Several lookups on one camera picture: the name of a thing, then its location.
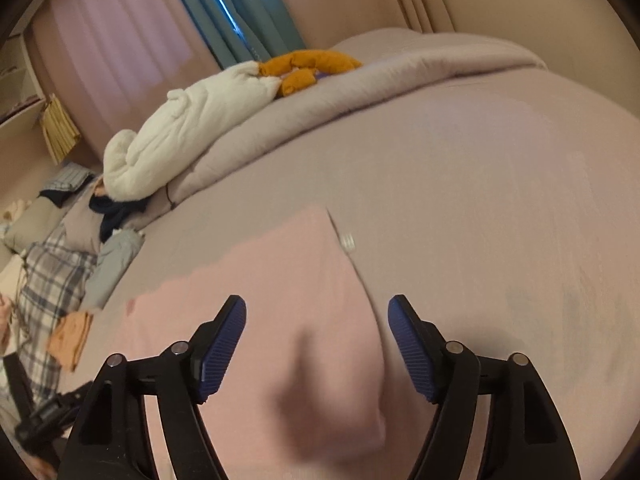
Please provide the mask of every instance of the orange stuffed toy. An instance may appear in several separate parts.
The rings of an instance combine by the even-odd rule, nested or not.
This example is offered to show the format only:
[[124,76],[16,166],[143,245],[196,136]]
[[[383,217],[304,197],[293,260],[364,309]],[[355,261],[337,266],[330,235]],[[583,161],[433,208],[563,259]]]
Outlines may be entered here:
[[333,50],[296,50],[284,56],[260,63],[261,76],[282,77],[278,95],[287,96],[315,85],[318,72],[341,74],[355,70],[362,63],[351,56]]

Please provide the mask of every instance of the shelf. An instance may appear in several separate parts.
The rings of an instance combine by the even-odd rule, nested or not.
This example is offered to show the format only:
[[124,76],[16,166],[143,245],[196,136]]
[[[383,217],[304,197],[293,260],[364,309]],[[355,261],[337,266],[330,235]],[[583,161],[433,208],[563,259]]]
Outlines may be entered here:
[[26,74],[26,72],[27,69],[24,67],[14,68],[9,72],[5,72],[4,74],[0,75],[0,86],[14,84],[14,81],[21,81],[22,79],[24,79],[24,75]]
[[45,101],[40,99],[33,104],[27,106],[24,110],[20,110],[11,118],[0,123],[0,139],[13,137],[21,132],[28,132],[38,121],[40,112],[44,108]]
[[0,68],[13,67],[13,70],[0,75],[0,117],[32,97],[37,100],[0,122],[0,139],[33,129],[46,103],[22,36],[9,38],[0,50]]

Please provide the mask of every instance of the orange cloth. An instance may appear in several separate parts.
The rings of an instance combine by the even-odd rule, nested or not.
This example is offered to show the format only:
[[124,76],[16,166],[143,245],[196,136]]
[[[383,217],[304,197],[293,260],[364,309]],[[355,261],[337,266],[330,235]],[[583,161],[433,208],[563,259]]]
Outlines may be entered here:
[[259,64],[261,76],[282,77],[278,95],[287,96],[316,84],[316,74],[341,74],[362,66],[357,59],[333,50],[296,50]]
[[60,320],[51,335],[47,351],[63,370],[73,372],[78,366],[92,319],[93,316],[87,312],[72,312]]

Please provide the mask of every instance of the wall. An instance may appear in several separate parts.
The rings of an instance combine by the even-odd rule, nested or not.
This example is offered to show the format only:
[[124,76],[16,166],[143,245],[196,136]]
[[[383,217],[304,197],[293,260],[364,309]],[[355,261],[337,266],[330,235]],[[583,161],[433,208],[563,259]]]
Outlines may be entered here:
[[35,198],[55,173],[40,126],[0,139],[0,212],[14,200]]
[[607,0],[283,1],[309,48],[381,27],[503,38],[640,117],[640,51]]

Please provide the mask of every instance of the small white tag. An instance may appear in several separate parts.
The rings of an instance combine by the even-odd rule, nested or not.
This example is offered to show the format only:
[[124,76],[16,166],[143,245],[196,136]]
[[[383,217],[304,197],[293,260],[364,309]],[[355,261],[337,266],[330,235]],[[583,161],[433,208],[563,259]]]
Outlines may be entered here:
[[340,245],[345,253],[353,253],[356,250],[356,242],[353,240],[351,234],[342,235],[340,237]]

